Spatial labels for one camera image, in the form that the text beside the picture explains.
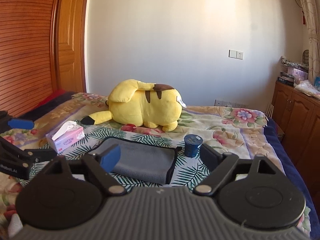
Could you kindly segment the floral bed blanket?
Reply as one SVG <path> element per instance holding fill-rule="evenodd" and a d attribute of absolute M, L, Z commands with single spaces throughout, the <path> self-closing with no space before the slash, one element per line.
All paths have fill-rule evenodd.
<path fill-rule="evenodd" d="M 46 115 L 35 121 L 32 130 L 11 129 L 3 138 L 21 149 L 47 148 L 45 135 L 67 120 L 79 121 L 93 112 L 104 111 L 106 98 L 96 94 L 77 93 Z M 149 129 L 121 125 L 108 121 L 86 126 L 85 137 L 65 150 L 68 159 L 78 159 L 84 150 L 98 146 L 106 137 L 118 137 L 138 142 L 150 142 L 149 136 L 167 138 L 163 147 L 183 147 L 188 134 L 199 135 L 219 153 L 232 152 L 240 158 L 251 159 L 256 154 L 268 157 L 306 197 L 306 209 L 298 224 L 300 230 L 313 239 L 319 237 L 319 224 L 310 194 L 300 174 L 281 146 L 276 124 L 257 110 L 231 107 L 189 106 L 182 111 L 178 127 L 169 133 L 161 128 Z"/>

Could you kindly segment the yellow Pikachu plush toy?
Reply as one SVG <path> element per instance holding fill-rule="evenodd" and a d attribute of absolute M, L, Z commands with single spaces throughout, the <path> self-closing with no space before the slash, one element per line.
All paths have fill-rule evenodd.
<path fill-rule="evenodd" d="M 98 125 L 114 120 L 123 125 L 162 127 L 171 132 L 178 126 L 182 109 L 186 107 L 178 90 L 169 85 L 122 81 L 106 100 L 108 110 L 92 113 L 81 120 L 84 125 Z"/>

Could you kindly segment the dark blue cup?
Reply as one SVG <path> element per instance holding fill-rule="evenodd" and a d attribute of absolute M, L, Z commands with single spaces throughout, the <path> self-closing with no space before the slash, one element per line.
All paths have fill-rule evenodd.
<path fill-rule="evenodd" d="M 184 154 L 193 158 L 197 155 L 201 145 L 203 143 L 203 139 L 199 135 L 188 134 L 184 137 Z"/>

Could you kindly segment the blue box on cabinet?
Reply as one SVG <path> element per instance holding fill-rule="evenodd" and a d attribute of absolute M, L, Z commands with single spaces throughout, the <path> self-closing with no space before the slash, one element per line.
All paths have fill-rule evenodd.
<path fill-rule="evenodd" d="M 315 78 L 314 87 L 317 88 L 317 89 L 320 89 L 320 76 L 317 76 Z"/>

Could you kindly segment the white plastic bag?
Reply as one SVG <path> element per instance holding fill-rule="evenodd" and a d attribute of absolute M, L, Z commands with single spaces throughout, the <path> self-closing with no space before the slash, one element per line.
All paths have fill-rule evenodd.
<path fill-rule="evenodd" d="M 313 87 L 309 80 L 300 81 L 300 83 L 295 86 L 295 90 L 320 100 L 320 91 Z"/>

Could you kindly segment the wooden side cabinet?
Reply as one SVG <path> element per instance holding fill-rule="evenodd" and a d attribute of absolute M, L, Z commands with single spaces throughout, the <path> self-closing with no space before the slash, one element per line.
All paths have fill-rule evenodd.
<path fill-rule="evenodd" d="M 312 196 L 319 193 L 319 100 L 276 82 L 272 119 L 283 130 L 282 145 Z"/>

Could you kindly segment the white wall power strip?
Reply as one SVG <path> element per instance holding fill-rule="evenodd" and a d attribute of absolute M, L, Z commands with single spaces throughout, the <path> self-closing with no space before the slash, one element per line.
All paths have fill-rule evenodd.
<path fill-rule="evenodd" d="M 235 108 L 248 108 L 248 104 L 245 103 L 237 103 L 237 102 L 230 102 L 230 101 L 223 101 L 216 99 L 214 102 L 214 106 L 223 106 L 223 107 L 235 107 Z"/>

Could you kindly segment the white wall switch socket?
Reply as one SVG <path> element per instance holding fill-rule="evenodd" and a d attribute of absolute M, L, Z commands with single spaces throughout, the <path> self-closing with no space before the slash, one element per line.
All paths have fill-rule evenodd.
<path fill-rule="evenodd" d="M 242 51 L 229 50 L 228 57 L 233 58 L 233 59 L 243 60 L 244 53 Z"/>

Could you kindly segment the pink tissue box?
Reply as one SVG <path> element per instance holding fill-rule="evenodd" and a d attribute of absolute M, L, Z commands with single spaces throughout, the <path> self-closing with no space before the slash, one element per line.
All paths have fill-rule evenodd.
<path fill-rule="evenodd" d="M 84 128 L 75 121 L 67 121 L 46 134 L 49 146 L 56 153 L 63 152 L 84 137 Z"/>

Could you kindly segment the palm leaf print cloth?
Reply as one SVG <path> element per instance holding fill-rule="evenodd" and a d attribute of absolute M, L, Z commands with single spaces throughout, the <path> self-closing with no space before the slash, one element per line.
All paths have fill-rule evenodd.
<path fill-rule="evenodd" d="M 196 183 L 206 178 L 203 172 L 214 170 L 223 156 L 208 145 L 195 148 L 195 155 L 200 157 L 198 167 L 178 166 L 180 151 L 186 151 L 189 144 L 183 147 L 162 147 L 167 138 L 149 136 L 150 142 L 138 142 L 124 138 L 107 137 L 98 146 L 84 150 L 94 153 L 102 167 L 116 174 L 116 178 L 126 188 L 134 186 L 187 186 L 194 188 Z M 22 150 L 1 139 L 1 209 L 15 204 L 18 193 L 22 190 L 15 177 L 29 177 L 32 167 L 43 166 L 59 155 L 55 148 Z"/>

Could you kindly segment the purple and grey towel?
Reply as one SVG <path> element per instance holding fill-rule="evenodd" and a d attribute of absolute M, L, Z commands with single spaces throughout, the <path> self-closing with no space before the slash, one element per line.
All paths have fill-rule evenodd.
<path fill-rule="evenodd" d="M 148 183 L 170 184 L 180 147 L 167 148 L 108 137 L 88 153 L 100 154 L 114 144 L 120 146 L 121 156 L 111 172 Z"/>

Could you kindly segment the wooden slatted headboard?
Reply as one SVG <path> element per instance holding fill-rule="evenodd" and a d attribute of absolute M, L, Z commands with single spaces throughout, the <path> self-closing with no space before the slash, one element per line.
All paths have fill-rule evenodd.
<path fill-rule="evenodd" d="M 1 0 L 1 109 L 19 116 L 57 89 L 57 0 Z"/>

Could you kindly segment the pile of boxes and books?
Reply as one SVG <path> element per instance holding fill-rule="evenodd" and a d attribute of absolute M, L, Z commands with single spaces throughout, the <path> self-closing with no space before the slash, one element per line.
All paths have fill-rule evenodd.
<path fill-rule="evenodd" d="M 305 81 L 309 76 L 309 66 L 304 63 L 290 61 L 286 57 L 280 58 L 283 71 L 280 72 L 279 81 L 289 86 L 295 87 L 301 81 Z"/>

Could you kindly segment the red and dark pillow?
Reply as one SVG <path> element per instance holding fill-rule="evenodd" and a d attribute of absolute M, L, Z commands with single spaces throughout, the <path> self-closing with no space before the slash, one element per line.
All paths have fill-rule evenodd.
<path fill-rule="evenodd" d="M 57 90 L 53 94 L 42 100 L 34 109 L 20 115 L 18 118 L 36 121 L 40 117 L 54 110 L 62 103 L 71 100 L 72 95 L 74 94 L 75 92 L 66 91 L 64 89 Z"/>

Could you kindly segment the wooden door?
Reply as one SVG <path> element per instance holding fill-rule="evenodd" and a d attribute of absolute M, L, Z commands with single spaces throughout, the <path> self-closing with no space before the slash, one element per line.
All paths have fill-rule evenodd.
<path fill-rule="evenodd" d="M 50 64 L 53 90 L 85 92 L 87 0 L 53 0 Z"/>

